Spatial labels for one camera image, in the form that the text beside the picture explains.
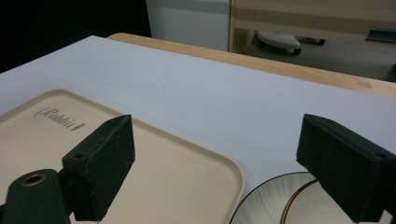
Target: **white table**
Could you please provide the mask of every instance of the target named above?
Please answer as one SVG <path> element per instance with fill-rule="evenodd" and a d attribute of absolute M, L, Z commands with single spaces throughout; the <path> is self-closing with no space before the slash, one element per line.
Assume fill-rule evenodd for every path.
<path fill-rule="evenodd" d="M 149 45 L 143 37 L 129 42 L 134 38 Z M 0 74 L 0 114 L 66 89 L 235 159 L 246 174 L 245 195 L 269 178 L 304 170 L 295 153 L 305 113 L 396 153 L 392 83 L 152 41 L 147 48 L 92 36 Z M 169 46 L 186 54 L 160 49 Z"/>

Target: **plate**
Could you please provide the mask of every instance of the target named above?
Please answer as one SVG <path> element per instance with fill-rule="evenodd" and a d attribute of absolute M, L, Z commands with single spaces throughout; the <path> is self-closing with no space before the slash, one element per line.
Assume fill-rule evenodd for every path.
<path fill-rule="evenodd" d="M 308 172 L 280 175 L 260 184 L 239 204 L 231 224 L 279 224 L 290 197 L 314 180 Z"/>
<path fill-rule="evenodd" d="M 379 222 L 360 222 L 360 224 L 389 224 L 391 219 L 392 216 L 385 211 Z M 353 224 L 354 222 L 316 180 L 305 184 L 290 197 L 281 221 L 281 224 L 335 223 Z"/>

